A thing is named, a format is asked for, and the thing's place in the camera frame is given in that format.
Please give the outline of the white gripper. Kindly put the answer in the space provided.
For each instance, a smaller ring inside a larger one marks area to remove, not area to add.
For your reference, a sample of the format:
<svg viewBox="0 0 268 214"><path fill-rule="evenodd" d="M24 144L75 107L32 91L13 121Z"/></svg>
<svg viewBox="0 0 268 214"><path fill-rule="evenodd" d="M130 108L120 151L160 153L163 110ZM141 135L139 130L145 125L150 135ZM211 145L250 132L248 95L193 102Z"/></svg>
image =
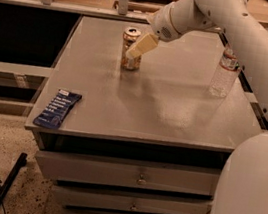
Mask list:
<svg viewBox="0 0 268 214"><path fill-rule="evenodd" d="M171 12L173 4L166 5L153 14L147 16L147 22L155 34L144 34L136 40L125 52L128 59L138 58L143 54L150 52L158 46L159 39L164 42L171 42L181 37L181 34L175 29Z"/></svg>

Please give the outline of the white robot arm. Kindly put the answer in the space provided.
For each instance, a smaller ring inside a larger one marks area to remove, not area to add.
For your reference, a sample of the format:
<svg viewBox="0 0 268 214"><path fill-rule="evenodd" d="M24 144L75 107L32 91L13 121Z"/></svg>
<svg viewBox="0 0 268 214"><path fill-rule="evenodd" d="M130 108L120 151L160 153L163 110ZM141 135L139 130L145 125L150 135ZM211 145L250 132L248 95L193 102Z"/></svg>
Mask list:
<svg viewBox="0 0 268 214"><path fill-rule="evenodd" d="M268 31L248 13L247 0L179 0L148 18L153 35L127 52L133 58L192 30L218 26L243 68L247 105L268 121ZM210 214L268 214L268 130L232 151L217 183Z"/></svg>

